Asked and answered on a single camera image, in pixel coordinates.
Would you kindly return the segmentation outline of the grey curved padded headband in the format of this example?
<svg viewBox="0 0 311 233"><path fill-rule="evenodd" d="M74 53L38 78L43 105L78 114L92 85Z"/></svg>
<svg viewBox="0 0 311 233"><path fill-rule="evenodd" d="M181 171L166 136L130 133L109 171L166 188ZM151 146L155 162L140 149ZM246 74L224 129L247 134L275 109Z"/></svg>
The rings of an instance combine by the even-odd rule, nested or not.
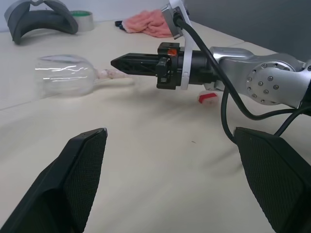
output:
<svg viewBox="0 0 311 233"><path fill-rule="evenodd" d="M17 45L26 33L37 29L67 34L78 32L76 20L60 0L18 0L7 8L4 18L12 41Z"/></svg>

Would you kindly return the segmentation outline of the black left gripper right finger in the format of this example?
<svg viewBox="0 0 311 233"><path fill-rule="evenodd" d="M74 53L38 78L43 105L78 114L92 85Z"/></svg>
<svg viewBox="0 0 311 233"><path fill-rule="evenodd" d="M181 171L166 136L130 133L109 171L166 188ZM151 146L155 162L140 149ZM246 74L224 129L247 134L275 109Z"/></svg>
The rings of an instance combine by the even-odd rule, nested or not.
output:
<svg viewBox="0 0 311 233"><path fill-rule="evenodd" d="M237 127L245 175L276 233L311 233L311 165L283 138Z"/></svg>

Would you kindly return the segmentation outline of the pink fluffy cloth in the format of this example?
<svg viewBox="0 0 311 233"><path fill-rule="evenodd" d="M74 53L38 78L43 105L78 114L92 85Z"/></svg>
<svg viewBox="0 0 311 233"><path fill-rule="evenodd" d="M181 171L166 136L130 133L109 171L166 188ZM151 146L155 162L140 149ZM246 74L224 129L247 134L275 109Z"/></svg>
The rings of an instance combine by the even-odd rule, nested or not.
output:
<svg viewBox="0 0 311 233"><path fill-rule="evenodd" d="M172 37L161 10L142 11L122 21L127 33L144 33L157 38Z"/></svg>

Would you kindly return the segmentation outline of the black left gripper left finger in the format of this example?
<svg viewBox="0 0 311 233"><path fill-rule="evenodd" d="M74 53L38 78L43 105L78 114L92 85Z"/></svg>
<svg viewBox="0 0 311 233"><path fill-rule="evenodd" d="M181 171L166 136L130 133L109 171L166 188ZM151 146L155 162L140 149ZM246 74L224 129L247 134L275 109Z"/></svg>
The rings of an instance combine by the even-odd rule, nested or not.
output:
<svg viewBox="0 0 311 233"><path fill-rule="evenodd" d="M99 186L106 128L70 139L37 176L0 233L83 233Z"/></svg>

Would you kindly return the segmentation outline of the clear tape roll green core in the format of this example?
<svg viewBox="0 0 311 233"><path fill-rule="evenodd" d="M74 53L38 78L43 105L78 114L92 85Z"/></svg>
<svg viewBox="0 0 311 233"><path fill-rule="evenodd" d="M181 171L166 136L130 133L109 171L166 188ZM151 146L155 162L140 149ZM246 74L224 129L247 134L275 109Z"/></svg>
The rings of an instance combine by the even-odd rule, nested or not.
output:
<svg viewBox="0 0 311 233"><path fill-rule="evenodd" d="M78 32L94 30L93 14L89 11L75 10L70 12L78 24Z"/></svg>

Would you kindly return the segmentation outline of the clear wine glass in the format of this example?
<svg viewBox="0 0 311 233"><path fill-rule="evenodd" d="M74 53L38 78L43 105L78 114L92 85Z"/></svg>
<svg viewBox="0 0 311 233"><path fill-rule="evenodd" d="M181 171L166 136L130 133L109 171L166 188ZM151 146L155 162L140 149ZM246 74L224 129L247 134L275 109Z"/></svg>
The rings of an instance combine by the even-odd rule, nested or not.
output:
<svg viewBox="0 0 311 233"><path fill-rule="evenodd" d="M117 69L96 69L87 59L72 54L39 57L34 75L36 95L41 99L84 96L107 81L133 78Z"/></svg>

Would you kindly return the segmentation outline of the small white red cap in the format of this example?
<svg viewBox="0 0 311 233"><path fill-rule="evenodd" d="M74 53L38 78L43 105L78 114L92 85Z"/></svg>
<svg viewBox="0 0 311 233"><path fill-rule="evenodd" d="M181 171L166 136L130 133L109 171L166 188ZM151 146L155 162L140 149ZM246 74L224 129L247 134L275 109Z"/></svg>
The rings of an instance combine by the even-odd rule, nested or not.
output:
<svg viewBox="0 0 311 233"><path fill-rule="evenodd" d="M198 96L198 102L202 105L215 105L218 100L218 95L211 91L202 91Z"/></svg>

